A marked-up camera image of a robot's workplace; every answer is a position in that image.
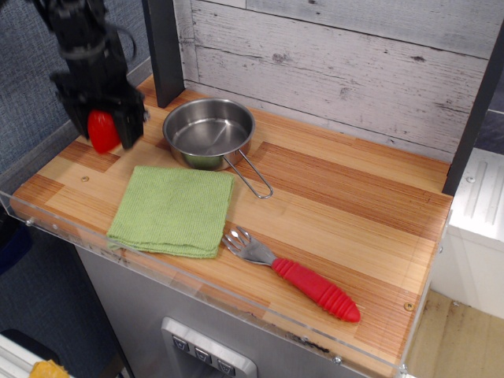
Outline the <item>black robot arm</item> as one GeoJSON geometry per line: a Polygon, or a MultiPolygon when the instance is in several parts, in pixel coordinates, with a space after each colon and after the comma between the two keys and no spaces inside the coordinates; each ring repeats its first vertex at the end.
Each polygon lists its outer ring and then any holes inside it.
{"type": "Polygon", "coordinates": [[[143,135],[144,96],[127,78],[119,34],[106,21],[102,1],[36,1],[36,10],[53,32],[65,72],[50,79],[78,132],[104,154],[131,149],[143,135]]]}

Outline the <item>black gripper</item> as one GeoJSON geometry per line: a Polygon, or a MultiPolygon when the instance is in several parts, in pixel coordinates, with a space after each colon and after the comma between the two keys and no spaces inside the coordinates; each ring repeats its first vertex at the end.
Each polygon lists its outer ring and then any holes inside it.
{"type": "Polygon", "coordinates": [[[110,112],[125,150],[143,136],[148,112],[143,95],[127,78],[128,66],[120,46],[78,46],[58,49],[68,70],[50,79],[57,97],[77,131],[87,140],[88,117],[93,110],[110,112]]]}

